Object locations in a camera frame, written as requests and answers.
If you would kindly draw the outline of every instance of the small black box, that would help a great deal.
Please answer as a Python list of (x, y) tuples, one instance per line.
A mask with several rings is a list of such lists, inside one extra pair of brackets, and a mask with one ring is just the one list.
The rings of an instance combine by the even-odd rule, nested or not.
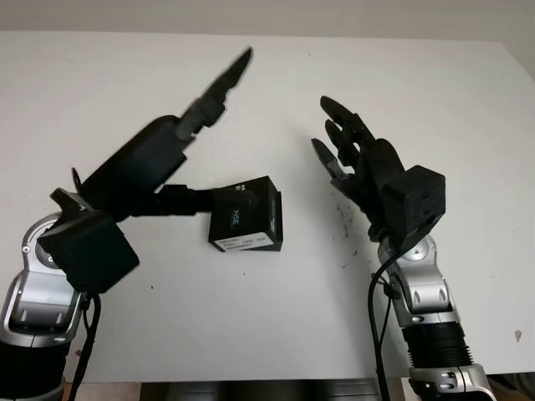
[(211, 214), (208, 241), (221, 252), (280, 251), (283, 246), (281, 193), (268, 176), (228, 189), (249, 190), (258, 198), (254, 206), (216, 205)]

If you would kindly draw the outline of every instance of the black cable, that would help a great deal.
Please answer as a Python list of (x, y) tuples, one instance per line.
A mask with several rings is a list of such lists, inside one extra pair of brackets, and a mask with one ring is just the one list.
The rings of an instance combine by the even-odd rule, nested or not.
[(388, 316), (390, 315), (390, 308), (392, 307), (392, 298), (388, 298), (388, 307), (386, 307), (385, 321), (383, 322), (383, 329), (381, 330), (381, 337), (379, 339), (379, 348), (383, 347), (383, 340), (386, 334), (386, 325), (388, 324)]
[[(87, 311), (89, 309), (89, 304), (91, 303), (91, 301), (93, 301), (94, 310), (93, 319), (91, 319), (91, 324), (89, 325), (87, 319)], [(78, 392), (78, 387), (84, 379), (85, 369), (87, 368), (89, 357), (91, 356), (91, 352), (93, 351), (94, 339), (97, 334), (97, 327), (99, 326), (100, 310), (102, 308), (99, 294), (88, 294), (86, 302), (88, 303), (88, 305), (84, 308), (83, 315), (85, 329), (87, 330), (87, 337), (85, 339), (84, 346), (82, 347), (82, 353), (80, 354), (80, 359), (78, 361), (78, 366), (76, 367), (76, 372), (74, 373), (73, 384), (69, 393), (69, 401), (74, 401), (74, 399), (76, 398), (76, 393)]]
[(375, 362), (377, 364), (377, 379), (379, 381), (379, 390), (381, 393), (382, 401), (390, 401), (390, 393), (388, 391), (388, 384), (386, 382), (385, 366), (383, 365), (383, 357), (381, 356), (381, 346), (380, 340), (377, 333), (377, 325), (375, 323), (375, 312), (374, 312), (374, 292), (377, 283), (381, 278), (381, 275), (386, 272), (386, 269), (397, 261), (401, 255), (394, 255), (388, 259), (383, 266), (372, 276), (371, 283), (368, 288), (368, 315), (369, 315), (369, 325), (371, 326), (371, 336), (374, 340), (374, 351), (375, 351)]

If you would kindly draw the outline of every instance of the black robot arm segment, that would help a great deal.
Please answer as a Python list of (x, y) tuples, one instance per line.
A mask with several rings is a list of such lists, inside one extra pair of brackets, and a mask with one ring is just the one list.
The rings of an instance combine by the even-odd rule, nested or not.
[[(383, 266), (372, 277), (368, 309), (383, 401), (390, 396), (374, 314), (374, 289), (383, 272), (390, 279), (385, 293), (409, 346), (415, 392), (424, 400), (495, 400), (482, 366), (472, 362), (429, 236), (446, 212), (444, 176), (418, 165), (405, 170), (390, 142), (374, 138), (357, 114), (324, 96), (321, 106), (330, 117), (325, 129), (338, 158), (314, 139), (316, 154), (333, 186), (367, 215), (370, 240), (380, 243)], [(339, 163), (354, 172), (344, 172)]]

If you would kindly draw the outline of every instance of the white wall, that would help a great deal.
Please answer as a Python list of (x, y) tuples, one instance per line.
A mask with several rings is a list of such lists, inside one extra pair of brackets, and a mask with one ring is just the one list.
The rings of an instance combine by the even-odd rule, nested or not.
[(475, 39), (535, 77), (533, 0), (0, 0), (0, 29)]

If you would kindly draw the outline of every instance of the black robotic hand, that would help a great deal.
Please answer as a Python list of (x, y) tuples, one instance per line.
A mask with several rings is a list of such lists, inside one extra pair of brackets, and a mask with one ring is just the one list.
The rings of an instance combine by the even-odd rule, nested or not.
[(150, 122), (84, 182), (74, 171), (76, 193), (58, 188), (52, 194), (62, 213), (38, 243), (76, 291), (106, 292), (139, 265), (117, 226), (129, 216), (192, 216), (212, 210), (217, 202), (254, 201), (250, 194), (240, 193), (237, 199), (236, 191), (222, 189), (161, 188), (186, 161), (183, 152), (199, 132), (222, 116), (227, 94), (238, 85), (251, 57), (248, 48), (180, 118), (165, 115)]
[(398, 250), (409, 250), (446, 212), (444, 176), (419, 165), (405, 171), (392, 144), (374, 138), (357, 114), (326, 96), (320, 103), (338, 159), (321, 140), (312, 142), (331, 183), (367, 215), (371, 241), (388, 236)]

